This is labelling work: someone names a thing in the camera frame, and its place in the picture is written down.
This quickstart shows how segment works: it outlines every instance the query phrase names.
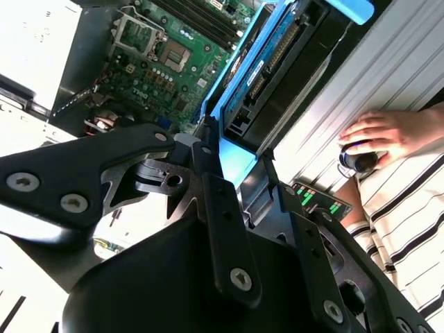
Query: motherboard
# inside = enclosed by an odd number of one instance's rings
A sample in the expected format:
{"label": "motherboard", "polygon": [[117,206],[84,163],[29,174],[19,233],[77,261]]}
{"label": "motherboard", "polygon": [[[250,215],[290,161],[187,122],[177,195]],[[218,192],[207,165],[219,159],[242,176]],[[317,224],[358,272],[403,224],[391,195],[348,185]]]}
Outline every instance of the motherboard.
{"label": "motherboard", "polygon": [[172,133],[191,123],[255,11],[237,0],[135,1],[120,10],[98,93]]}

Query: white striped fabric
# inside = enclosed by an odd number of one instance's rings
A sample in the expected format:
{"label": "white striped fabric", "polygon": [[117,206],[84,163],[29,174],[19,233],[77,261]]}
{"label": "white striped fabric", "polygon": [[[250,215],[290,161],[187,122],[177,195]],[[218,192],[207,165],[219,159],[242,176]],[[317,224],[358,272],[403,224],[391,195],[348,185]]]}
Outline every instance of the white striped fabric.
{"label": "white striped fabric", "polygon": [[444,140],[365,177],[359,190],[369,221],[348,232],[444,332]]}

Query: blue drive bay bracket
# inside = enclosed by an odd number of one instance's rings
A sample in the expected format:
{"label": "blue drive bay bracket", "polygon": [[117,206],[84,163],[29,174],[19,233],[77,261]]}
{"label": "blue drive bay bracket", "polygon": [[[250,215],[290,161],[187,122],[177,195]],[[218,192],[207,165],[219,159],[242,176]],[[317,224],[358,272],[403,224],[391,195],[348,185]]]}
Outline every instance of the blue drive bay bracket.
{"label": "blue drive bay bracket", "polygon": [[[371,3],[367,0],[326,0],[330,5],[334,6],[345,16],[350,18],[356,24],[363,24],[367,22],[374,13],[374,8]],[[239,43],[237,50],[233,53],[227,66],[219,76],[218,80],[215,82],[213,88],[210,90],[207,98],[204,100],[201,108],[201,116],[207,112],[207,103],[211,95],[214,93],[216,87],[221,83],[223,77],[225,76],[227,70],[231,68],[231,64],[239,57],[239,52],[242,50],[242,46],[246,42],[246,37],[250,32],[250,29],[254,26],[255,21],[259,17],[261,10],[264,9],[266,5],[274,4],[275,9],[271,13],[268,21],[264,25],[260,34],[257,36],[255,43],[251,46],[250,51],[242,62],[237,73],[234,75],[228,86],[226,87],[223,95],[219,99],[218,103],[211,110],[211,115],[219,120],[220,126],[220,141],[219,141],[219,155],[223,168],[223,174],[225,179],[233,182],[235,187],[239,186],[244,178],[248,175],[251,169],[254,167],[257,161],[257,156],[254,152],[245,149],[244,147],[234,143],[233,141],[227,139],[223,135],[224,125],[223,125],[223,114],[225,109],[233,104],[233,98],[239,100],[239,95],[237,95],[238,88],[243,82],[248,83],[246,78],[254,76],[254,71],[252,67],[258,66],[260,60],[258,61],[258,55],[264,50],[266,46],[269,46],[271,41],[271,36],[276,32],[277,27],[287,19],[293,19],[295,10],[298,9],[299,1],[296,0],[281,0],[281,1],[265,1],[261,8],[257,11],[255,17],[252,20],[247,31],[244,33],[244,37]]]}

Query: human hand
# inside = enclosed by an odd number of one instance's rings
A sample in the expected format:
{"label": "human hand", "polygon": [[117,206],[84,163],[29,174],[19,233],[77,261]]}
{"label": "human hand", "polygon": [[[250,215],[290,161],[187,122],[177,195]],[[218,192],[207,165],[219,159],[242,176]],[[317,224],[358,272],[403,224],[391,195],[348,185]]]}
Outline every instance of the human hand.
{"label": "human hand", "polygon": [[437,118],[435,109],[422,112],[370,111],[340,134],[339,143],[346,145],[370,140],[350,147],[347,154],[386,151],[376,166],[381,169],[438,139],[444,128],[444,112],[440,111],[440,118]]}

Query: black mouse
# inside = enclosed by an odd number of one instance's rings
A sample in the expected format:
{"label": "black mouse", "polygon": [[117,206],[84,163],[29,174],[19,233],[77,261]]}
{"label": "black mouse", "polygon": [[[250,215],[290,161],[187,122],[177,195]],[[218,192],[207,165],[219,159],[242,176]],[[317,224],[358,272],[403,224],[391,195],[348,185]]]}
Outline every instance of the black mouse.
{"label": "black mouse", "polygon": [[347,169],[352,169],[359,173],[372,171],[376,167],[378,161],[378,156],[375,152],[357,155],[347,154],[347,150],[350,147],[358,146],[369,141],[370,140],[362,140],[353,142],[351,144],[346,144],[344,147],[342,147],[341,154],[339,155],[339,162],[341,165]]}

